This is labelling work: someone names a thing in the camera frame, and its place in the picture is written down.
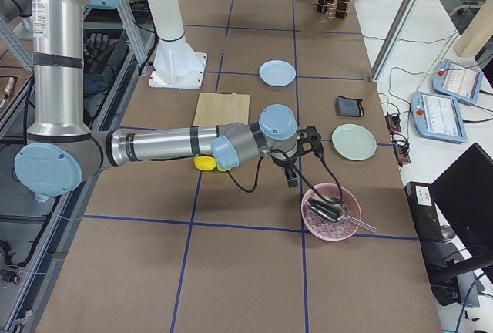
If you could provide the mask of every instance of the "electronic device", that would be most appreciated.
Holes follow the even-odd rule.
[[[431,185],[447,222],[473,256],[436,273],[437,279],[483,268],[493,281],[493,159],[472,144]]]
[[[439,67],[440,71],[431,81],[433,89],[438,93],[454,96],[459,102],[476,104],[483,72],[450,59],[442,61]]]
[[[444,236],[441,232],[437,209],[430,195],[429,186],[430,184],[426,183],[409,182],[405,187],[407,202],[419,239],[441,242]]]
[[[416,92],[411,111],[421,136],[453,143],[468,140],[457,99],[453,96]]]

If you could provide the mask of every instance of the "blue tape line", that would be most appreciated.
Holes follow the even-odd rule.
[[[295,90],[296,90],[296,114],[297,114],[297,124],[300,125],[300,98],[299,98],[299,88],[298,88],[298,56],[297,56],[297,47],[296,47],[296,9],[294,0],[291,0],[291,5],[293,9],[293,47],[294,47],[294,69],[296,70],[296,76],[294,78],[295,82]],[[298,158],[298,167],[300,168],[300,172],[303,172],[303,164],[301,162],[301,158]],[[300,202],[304,195],[304,187],[303,181],[300,177],[298,177],[298,187],[300,188]],[[309,304],[308,304],[308,271],[307,271],[307,238],[306,238],[306,230],[303,222],[303,218],[300,214],[300,224],[301,224],[301,262],[303,269],[303,300],[304,300],[304,319],[305,319],[305,333],[310,333],[310,312],[309,312]]]
[[[323,139],[322,142],[332,143],[332,139]],[[378,146],[394,146],[392,143],[377,143]]]
[[[223,69],[223,60],[224,60],[224,53],[221,53],[221,61],[219,63],[219,72],[217,73],[215,93],[219,91],[219,80],[221,78],[221,70]]]
[[[183,220],[167,220],[167,219],[152,219],[147,217],[124,217],[124,216],[111,216],[111,215],[95,215],[87,214],[84,215],[85,219],[97,219],[97,220],[117,220],[117,221],[134,221],[143,223],[161,223],[161,224],[172,224],[172,225],[193,225],[197,227],[225,227],[229,229],[245,229],[245,230],[263,230],[263,231],[277,231],[282,233],[300,233],[300,234],[311,234],[302,223],[301,229],[290,229],[287,227],[259,227],[250,225],[239,225],[239,224],[221,224],[221,223],[204,223],[204,222],[193,222],[183,221]],[[353,237],[366,237],[366,238],[378,238],[378,239],[392,239],[396,241],[419,241],[417,237],[405,237],[398,235],[385,235],[385,234],[362,234],[356,233]]]
[[[289,229],[284,227],[257,227],[250,225],[235,225],[235,224],[219,224],[219,223],[202,223],[194,222],[197,227],[225,227],[229,229],[246,229],[246,230],[265,230],[265,231],[280,231],[283,233],[303,233],[301,229]]]
[[[6,49],[6,50],[2,53],[2,55],[0,55],[0,59],[2,59],[2,58],[3,58],[3,56],[4,56],[5,54],[7,54],[7,52],[8,52],[8,49]]]
[[[229,72],[229,71],[222,71],[224,75],[244,75],[244,76],[258,76],[258,73],[249,73],[249,72]]]
[[[0,69],[24,69],[22,66],[0,66]]]
[[[361,32],[352,31],[322,31],[324,34],[363,35]]]
[[[193,219],[195,218],[195,211],[197,209],[197,198],[199,197],[201,183],[202,183],[202,171],[200,171],[199,173],[199,179],[197,180],[197,187],[195,189],[195,198],[193,199],[192,216],[190,217],[190,225],[188,228],[188,234],[186,236],[185,253],[183,255],[182,270],[179,273],[178,289],[176,290],[175,307],[173,309],[173,318],[171,320],[171,327],[169,328],[169,333],[173,333],[175,331],[176,316],[178,315],[178,307],[179,307],[179,298],[182,293],[183,279],[185,277],[185,269],[186,269],[186,260],[188,259],[190,240],[192,239]]]
[[[220,26],[220,25],[183,25],[184,27],[204,27],[206,29],[233,29],[233,30],[254,30],[254,31],[283,31],[283,32],[291,32],[293,30],[290,29],[271,29],[271,28],[261,28],[261,27],[240,27],[240,26]]]
[[[147,217],[125,217],[125,216],[111,216],[111,215],[84,215],[85,219],[100,219],[100,220],[119,220],[119,221],[135,221],[142,223],[162,223],[162,224],[178,224],[178,225],[190,225],[189,221],[180,220],[167,220],[167,219],[151,219]]]
[[[234,4],[234,0],[231,0],[231,6],[230,6],[230,14],[228,16],[228,27],[226,29],[226,33],[224,34],[224,37],[228,37],[228,32],[230,31],[230,23],[231,23],[231,14],[233,13],[233,4]]]
[[[364,81],[361,77],[333,77],[333,76],[298,76],[300,79],[328,79],[328,80],[352,80]]]
[[[405,237],[399,235],[383,235],[383,234],[362,234],[356,233],[353,237],[361,238],[377,238],[377,239],[393,239],[396,241],[419,241],[418,237]]]

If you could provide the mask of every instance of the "power strip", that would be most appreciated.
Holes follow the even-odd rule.
[[[397,164],[399,166],[403,166],[403,165],[406,165],[408,163],[411,163],[411,158],[409,157],[409,152],[406,153],[396,143],[394,143],[392,146],[394,148],[395,158],[396,158]]]
[[[397,116],[386,115],[385,122],[387,123],[387,128],[389,131],[402,131],[401,124],[399,123],[399,118]]]

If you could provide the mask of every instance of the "plate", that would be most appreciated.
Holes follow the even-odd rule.
[[[342,157],[353,161],[366,160],[377,150],[377,141],[370,130],[353,123],[337,127],[332,133],[332,144]]]
[[[328,197],[339,197],[339,189],[336,184],[321,183],[314,186],[320,194]],[[342,188],[343,201],[347,205],[347,213],[361,220],[361,207],[356,198],[349,190]],[[342,241],[348,239],[357,232],[358,226],[350,221],[344,220],[334,224],[318,217],[308,209],[308,200],[317,196],[311,189],[303,195],[301,200],[301,217],[307,229],[315,236],[324,241]]]
[[[296,70],[288,62],[273,60],[260,67],[260,78],[270,86],[289,85],[296,77]]]

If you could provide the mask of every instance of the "computer monitor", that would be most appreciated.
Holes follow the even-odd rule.
[[[493,282],[493,159],[472,144],[432,183],[430,193],[473,256],[434,272],[435,280],[482,268]]]

